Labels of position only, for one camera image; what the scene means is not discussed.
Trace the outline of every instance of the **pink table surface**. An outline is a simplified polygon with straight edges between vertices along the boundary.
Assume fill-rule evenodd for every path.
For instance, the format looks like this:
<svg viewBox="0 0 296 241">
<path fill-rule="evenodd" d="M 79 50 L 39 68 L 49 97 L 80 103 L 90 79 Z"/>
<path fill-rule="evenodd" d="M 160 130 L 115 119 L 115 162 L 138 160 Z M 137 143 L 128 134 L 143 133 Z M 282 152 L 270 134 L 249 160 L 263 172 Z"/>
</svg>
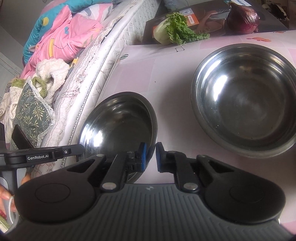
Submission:
<svg viewBox="0 0 296 241">
<path fill-rule="evenodd" d="M 268 159 L 251 159 L 231 153 L 212 141 L 198 124 L 190 104 L 189 89 L 200 62 L 216 49 L 234 43 L 253 43 L 271 48 L 294 66 L 296 31 L 210 38 L 182 47 L 127 46 L 119 55 L 98 101 L 122 91 L 146 97 L 158 122 L 157 141 L 165 150 L 177 150 L 190 158 L 205 154 L 278 184 L 286 206 L 280 220 L 296 233 L 296 147 Z M 173 176 L 157 171 L 155 155 L 137 183 L 172 183 Z"/>
</svg>

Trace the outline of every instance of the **box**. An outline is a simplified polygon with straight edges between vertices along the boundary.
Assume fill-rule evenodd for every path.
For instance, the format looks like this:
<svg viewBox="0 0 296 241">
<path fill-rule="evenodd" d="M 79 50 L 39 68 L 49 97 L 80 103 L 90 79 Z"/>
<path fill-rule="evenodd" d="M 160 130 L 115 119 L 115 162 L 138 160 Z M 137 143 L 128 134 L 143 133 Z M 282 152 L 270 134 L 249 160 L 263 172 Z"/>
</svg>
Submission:
<svg viewBox="0 0 296 241">
<path fill-rule="evenodd" d="M 288 2 L 289 8 L 289 30 L 296 30 L 296 1 Z"/>
<path fill-rule="evenodd" d="M 276 4 L 279 5 L 288 15 L 288 0 L 265 0 L 265 3 L 270 5 L 272 4 Z"/>
<path fill-rule="evenodd" d="M 258 32 L 287 31 L 275 16 L 251 0 L 232 0 L 233 2 L 253 8 L 260 17 Z M 227 26 L 227 16 L 231 10 L 230 0 L 212 0 L 198 3 L 177 10 L 186 16 L 187 26 L 195 32 L 207 32 L 211 37 L 233 35 L 234 33 Z M 153 30 L 158 24 L 166 19 L 166 15 L 154 18 L 146 22 L 143 44 L 158 44 L 153 37 Z"/>
</svg>

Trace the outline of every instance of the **bowl rim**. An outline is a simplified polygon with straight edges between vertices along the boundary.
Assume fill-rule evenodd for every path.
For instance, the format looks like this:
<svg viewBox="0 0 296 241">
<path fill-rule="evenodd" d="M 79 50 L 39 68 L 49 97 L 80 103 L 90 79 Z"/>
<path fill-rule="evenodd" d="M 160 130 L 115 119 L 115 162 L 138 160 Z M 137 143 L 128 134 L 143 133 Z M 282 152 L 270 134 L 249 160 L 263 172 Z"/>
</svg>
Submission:
<svg viewBox="0 0 296 241">
<path fill-rule="evenodd" d="M 154 111 L 151 103 L 144 96 L 142 96 L 141 94 L 138 94 L 136 92 L 130 92 L 130 91 L 119 92 L 119 93 L 116 93 L 116 94 L 113 94 L 113 95 L 107 97 L 106 99 L 104 99 L 103 101 L 98 103 L 98 105 L 91 111 L 91 113 L 89 114 L 87 119 L 84 121 L 84 124 L 83 124 L 83 126 L 80 130 L 80 133 L 79 133 L 77 143 L 82 144 L 84 146 L 84 143 L 80 143 L 81 137 L 82 137 L 82 132 L 83 132 L 84 128 L 86 127 L 88 121 L 90 119 L 92 119 L 93 116 L 95 115 L 95 112 L 96 112 L 95 110 L 101 108 L 102 105 L 109 102 L 110 100 L 113 100 L 115 98 L 122 97 L 122 96 L 131 96 L 131 97 L 134 97 L 137 100 L 139 100 L 147 108 L 148 114 L 150 115 L 151 125 L 152 125 L 152 137 L 151 137 L 151 143 L 148 148 L 147 155 L 146 155 L 146 159 L 149 160 L 149 161 L 146 161 L 146 168 L 147 168 L 147 166 L 150 163 L 150 160 L 154 154 L 154 150 L 155 150 L 155 146 L 156 146 L 157 132 L 158 132 L 157 118 L 156 118 L 156 114 L 155 114 L 155 111 Z M 129 178 L 128 183 L 134 183 L 136 180 L 138 180 L 138 178 L 141 175 L 142 175 L 142 172 L 135 172 L 135 174 L 131 178 Z"/>
<path fill-rule="evenodd" d="M 250 158 L 269 158 L 269 157 L 277 156 L 277 155 L 282 154 L 283 152 L 287 151 L 288 149 L 290 149 L 296 143 L 296 132 L 285 143 L 283 143 L 280 146 L 275 147 L 271 150 L 256 151 L 256 150 L 244 149 L 244 148 L 240 148 L 240 147 L 237 147 L 237 146 L 234 146 L 234 145 L 228 143 L 223 138 L 221 138 L 219 135 L 217 135 L 216 132 L 207 124 L 206 120 L 204 119 L 203 115 L 201 114 L 200 107 L 197 102 L 197 84 L 198 84 L 199 73 L 203 70 L 203 68 L 207 64 L 207 62 L 210 61 L 211 59 L 213 59 L 216 55 L 218 55 L 226 50 L 233 49 L 233 48 L 240 48 L 240 47 L 252 47 L 252 48 L 259 48 L 264 51 L 268 51 L 272 55 L 274 55 L 274 56 L 278 57 L 280 60 L 282 60 L 294 73 L 295 79 L 296 79 L 295 67 L 284 56 L 277 53 L 276 51 L 274 51 L 270 48 L 261 46 L 261 45 L 250 44 L 250 43 L 240 43 L 240 44 L 228 45 L 228 46 L 225 46 L 225 47 L 215 50 L 214 52 L 209 54 L 207 57 L 205 57 L 202 60 L 202 62 L 198 65 L 198 67 L 193 75 L 193 79 L 192 79 L 191 86 L 190 86 L 190 101 L 191 101 L 192 110 L 194 112 L 194 115 L 195 115 L 197 121 L 199 122 L 200 126 L 202 127 L 203 131 L 213 141 L 215 141 L 218 145 L 222 146 L 223 148 L 225 148 L 231 152 L 234 152 L 238 155 L 250 157 Z"/>
</svg>

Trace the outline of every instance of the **green patterned fabric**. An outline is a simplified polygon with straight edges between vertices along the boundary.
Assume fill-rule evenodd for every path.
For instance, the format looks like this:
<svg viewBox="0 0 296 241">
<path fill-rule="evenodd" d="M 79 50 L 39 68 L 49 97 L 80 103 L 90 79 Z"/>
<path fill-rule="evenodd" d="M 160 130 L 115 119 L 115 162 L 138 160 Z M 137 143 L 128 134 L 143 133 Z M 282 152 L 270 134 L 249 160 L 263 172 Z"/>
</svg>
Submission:
<svg viewBox="0 0 296 241">
<path fill-rule="evenodd" d="M 35 93 L 31 85 L 26 83 L 16 108 L 14 125 L 18 124 L 32 145 L 38 148 L 52 122 L 53 110 Z"/>
</svg>

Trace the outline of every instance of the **leafy green vegetable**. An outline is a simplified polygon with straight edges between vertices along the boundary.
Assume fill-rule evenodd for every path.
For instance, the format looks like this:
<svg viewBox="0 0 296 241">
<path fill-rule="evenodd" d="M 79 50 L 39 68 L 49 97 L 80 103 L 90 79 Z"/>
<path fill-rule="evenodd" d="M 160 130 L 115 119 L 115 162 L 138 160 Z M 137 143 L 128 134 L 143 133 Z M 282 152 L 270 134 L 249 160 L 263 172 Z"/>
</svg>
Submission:
<svg viewBox="0 0 296 241">
<path fill-rule="evenodd" d="M 170 24 L 166 24 L 165 30 L 172 43 L 181 45 L 210 37 L 210 34 L 196 34 L 188 28 L 186 17 L 178 12 L 168 14 L 166 20 Z"/>
<path fill-rule="evenodd" d="M 171 44 L 170 38 L 165 30 L 166 26 L 169 25 L 170 22 L 166 18 L 163 20 L 153 31 L 154 38 L 163 45 Z"/>
</svg>

